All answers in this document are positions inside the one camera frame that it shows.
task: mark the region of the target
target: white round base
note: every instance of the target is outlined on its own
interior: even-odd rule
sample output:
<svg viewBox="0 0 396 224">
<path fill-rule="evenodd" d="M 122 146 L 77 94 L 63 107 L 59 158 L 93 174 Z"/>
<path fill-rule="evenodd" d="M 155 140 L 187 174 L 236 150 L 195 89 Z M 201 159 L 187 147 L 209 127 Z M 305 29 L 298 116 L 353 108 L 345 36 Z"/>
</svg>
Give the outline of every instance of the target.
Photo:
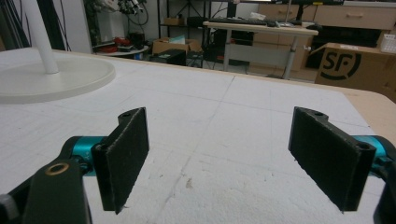
<svg viewBox="0 0 396 224">
<path fill-rule="evenodd" d="M 59 73 L 45 74 L 42 63 L 30 63 L 0 73 L 0 104 L 30 104 L 77 96 L 114 79 L 113 64 L 84 58 L 57 60 Z"/>
</svg>

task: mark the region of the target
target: open cardboard box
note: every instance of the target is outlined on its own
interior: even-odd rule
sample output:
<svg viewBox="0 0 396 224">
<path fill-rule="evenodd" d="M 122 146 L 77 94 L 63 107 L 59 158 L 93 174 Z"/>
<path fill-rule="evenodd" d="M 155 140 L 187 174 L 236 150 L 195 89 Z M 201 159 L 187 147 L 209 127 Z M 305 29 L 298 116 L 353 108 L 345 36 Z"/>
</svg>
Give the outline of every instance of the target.
<svg viewBox="0 0 396 224">
<path fill-rule="evenodd" d="M 201 44 L 196 39 L 186 39 L 186 44 L 169 43 L 169 37 L 156 39 L 153 42 L 152 54 L 158 54 L 168 49 L 184 49 L 188 51 L 202 52 Z"/>
<path fill-rule="evenodd" d="M 328 43 L 315 83 L 374 91 L 396 103 L 396 54 L 380 49 Z"/>
</svg>

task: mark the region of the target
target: drawer handle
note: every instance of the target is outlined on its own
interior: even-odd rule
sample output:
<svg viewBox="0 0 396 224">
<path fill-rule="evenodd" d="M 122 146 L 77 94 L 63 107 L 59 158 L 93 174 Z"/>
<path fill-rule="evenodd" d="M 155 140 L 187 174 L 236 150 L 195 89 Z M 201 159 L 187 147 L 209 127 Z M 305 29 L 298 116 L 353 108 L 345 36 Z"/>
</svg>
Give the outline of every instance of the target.
<svg viewBox="0 0 396 224">
<path fill-rule="evenodd" d="M 287 10 L 279 10 L 277 13 L 278 14 L 286 14 L 288 11 Z"/>
<path fill-rule="evenodd" d="M 355 17 L 355 18 L 362 18 L 363 15 L 364 15 L 364 14 L 363 14 L 362 12 L 359 13 L 359 14 L 354 14 L 354 13 L 348 12 L 348 13 L 346 14 L 347 17 Z"/>
</svg>

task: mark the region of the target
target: desk leg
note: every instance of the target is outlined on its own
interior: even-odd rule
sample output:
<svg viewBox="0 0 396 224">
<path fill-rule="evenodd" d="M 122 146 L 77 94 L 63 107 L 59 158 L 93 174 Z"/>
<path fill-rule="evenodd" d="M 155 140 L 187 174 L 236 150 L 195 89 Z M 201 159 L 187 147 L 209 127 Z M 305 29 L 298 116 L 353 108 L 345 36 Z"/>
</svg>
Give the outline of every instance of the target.
<svg viewBox="0 0 396 224">
<path fill-rule="evenodd" d="M 286 64 L 286 68 L 285 68 L 285 71 L 284 71 L 283 77 L 282 77 L 283 79 L 289 80 L 289 78 L 290 78 L 290 70 L 291 70 L 291 67 L 293 66 L 294 55 L 296 54 L 296 49 L 297 49 L 297 42 L 298 42 L 297 36 L 295 36 L 293 38 L 293 43 L 291 44 L 288 62 Z"/>
<path fill-rule="evenodd" d="M 227 30 L 227 36 L 225 38 L 224 61 L 223 61 L 224 72 L 228 71 L 228 62 L 230 61 L 231 32 L 232 30 Z"/>
</svg>

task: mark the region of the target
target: white table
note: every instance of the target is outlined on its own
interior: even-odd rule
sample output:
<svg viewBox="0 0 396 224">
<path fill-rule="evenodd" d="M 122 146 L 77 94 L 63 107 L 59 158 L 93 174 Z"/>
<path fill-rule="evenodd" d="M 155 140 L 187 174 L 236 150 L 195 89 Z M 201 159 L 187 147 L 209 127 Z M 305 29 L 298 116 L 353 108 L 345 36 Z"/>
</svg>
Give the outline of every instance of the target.
<svg viewBox="0 0 396 224">
<path fill-rule="evenodd" d="M 318 35 L 318 31 L 307 30 L 305 28 L 297 27 L 267 27 L 260 25 L 245 25 L 210 21 L 205 21 L 204 25 L 208 28 L 227 30 L 223 61 L 224 71 L 228 71 L 228 64 L 230 59 L 253 63 L 266 63 L 285 67 L 285 71 L 282 76 L 282 78 L 284 79 L 290 78 L 290 69 L 293 65 L 298 37 L 311 37 L 313 35 Z M 255 48 L 252 46 L 236 45 L 231 43 L 232 30 L 265 33 L 270 35 L 291 35 L 293 36 L 293 41 L 291 43 L 290 50 L 263 49 Z"/>
<path fill-rule="evenodd" d="M 0 52 L 0 73 L 38 57 L 35 49 Z M 395 144 L 396 105 L 386 97 L 161 63 L 55 57 L 95 57 L 113 63 L 117 76 L 64 100 L 0 105 L 0 193 L 52 161 L 69 137 L 109 135 L 117 115 L 145 106 L 150 152 L 126 208 L 104 212 L 96 179 L 84 177 L 94 223 L 373 223 L 382 180 L 370 176 L 359 211 L 342 214 L 288 143 L 297 105 L 329 115 L 349 134 L 373 134 L 373 127 Z M 360 113 L 372 114 L 369 124 Z"/>
</svg>

